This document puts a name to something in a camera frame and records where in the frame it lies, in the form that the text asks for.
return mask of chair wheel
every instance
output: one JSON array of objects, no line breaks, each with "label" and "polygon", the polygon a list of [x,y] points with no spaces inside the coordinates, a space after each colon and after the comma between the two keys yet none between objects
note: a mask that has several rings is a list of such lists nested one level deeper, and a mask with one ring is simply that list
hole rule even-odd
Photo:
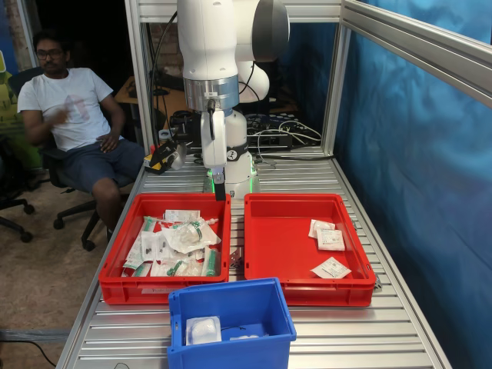
[{"label": "chair wheel", "polygon": [[32,206],[32,205],[26,205],[26,206],[24,206],[24,212],[26,214],[32,214],[32,213],[34,213],[34,206]]},{"label": "chair wheel", "polygon": [[56,218],[55,221],[53,222],[53,228],[54,229],[62,229],[65,226],[65,222],[63,219]]},{"label": "chair wheel", "polygon": [[30,234],[29,232],[24,232],[23,234],[21,234],[21,241],[24,242],[25,244],[30,242],[31,239],[32,239],[32,234]]},{"label": "chair wheel", "polygon": [[87,240],[86,242],[82,242],[82,247],[86,251],[92,251],[95,249],[95,244],[94,244],[94,242]]}]

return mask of white t-shirt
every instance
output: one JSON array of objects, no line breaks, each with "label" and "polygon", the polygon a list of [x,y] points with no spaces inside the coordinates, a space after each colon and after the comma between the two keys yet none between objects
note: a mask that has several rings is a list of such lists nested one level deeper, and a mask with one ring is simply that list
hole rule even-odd
[{"label": "white t-shirt", "polygon": [[58,109],[68,111],[66,123],[52,128],[56,146],[68,151],[94,144],[96,138],[110,132],[99,102],[113,90],[89,68],[68,70],[68,77],[52,79],[34,77],[22,86],[18,112],[40,110],[46,120]]}]

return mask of man's hair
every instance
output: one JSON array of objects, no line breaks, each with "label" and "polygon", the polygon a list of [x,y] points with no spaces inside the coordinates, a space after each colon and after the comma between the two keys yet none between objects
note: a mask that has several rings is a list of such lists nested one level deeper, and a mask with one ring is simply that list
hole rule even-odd
[{"label": "man's hair", "polygon": [[32,44],[34,45],[34,51],[38,50],[38,43],[42,40],[52,40],[60,44],[63,52],[70,50],[71,42],[64,36],[60,35],[54,29],[43,29],[34,35],[32,38]]}]

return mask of blue shorts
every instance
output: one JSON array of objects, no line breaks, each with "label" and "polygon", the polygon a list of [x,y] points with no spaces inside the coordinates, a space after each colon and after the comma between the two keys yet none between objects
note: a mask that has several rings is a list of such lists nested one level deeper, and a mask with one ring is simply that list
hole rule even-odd
[{"label": "blue shorts", "polygon": [[64,171],[87,192],[97,181],[111,178],[117,183],[116,174],[135,180],[144,161],[144,148],[128,140],[120,140],[115,150],[102,152],[100,143],[96,142],[82,148],[67,151],[63,159]]}]

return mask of black chair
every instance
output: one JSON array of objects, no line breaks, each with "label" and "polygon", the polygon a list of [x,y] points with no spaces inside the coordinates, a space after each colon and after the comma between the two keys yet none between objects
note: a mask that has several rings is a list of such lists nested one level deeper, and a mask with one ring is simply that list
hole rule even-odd
[{"label": "black chair", "polygon": [[[10,85],[10,88],[13,90],[13,92],[18,96],[24,83],[30,81],[35,76],[40,74],[42,74],[41,68],[29,69],[10,77],[10,79],[8,80],[8,84]],[[86,190],[81,188],[76,181],[67,176],[66,173],[63,171],[63,159],[66,156],[66,153],[63,150],[56,148],[54,139],[52,139],[44,148],[40,149],[39,153],[42,155],[43,168],[49,170],[50,182],[54,186],[58,188],[69,188],[66,193],[72,192],[74,190],[87,192]],[[133,179],[123,175],[116,175],[116,181],[118,182],[118,186],[121,188],[131,184],[133,182]],[[53,227],[55,229],[62,229],[65,226],[65,222],[63,220],[64,218],[70,215],[82,213],[83,211],[93,211],[91,219],[87,223],[84,233],[82,234],[81,240],[82,247],[86,251],[94,250],[95,244],[94,242],[90,241],[88,237],[91,235],[92,231],[99,221],[99,215],[98,212],[95,210],[95,205],[95,201],[89,201],[58,213],[55,221],[53,222]]]},{"label": "black chair", "polygon": [[[4,160],[4,158],[8,157],[8,153],[4,152],[4,144],[5,143],[2,142],[0,145],[0,210],[22,205],[24,206],[24,212],[26,214],[32,214],[34,213],[34,207],[28,204],[24,198],[16,198],[17,195],[12,195],[12,193],[4,191],[4,188],[11,188],[12,185],[14,185],[13,187],[18,187],[18,181],[16,181],[16,176],[13,172],[15,171],[15,168],[20,168],[17,163],[14,162],[12,165],[9,165],[9,163]],[[27,232],[20,224],[17,224],[14,221],[0,217],[0,225],[11,228],[20,233],[22,242],[30,242],[32,239],[32,234]]]}]

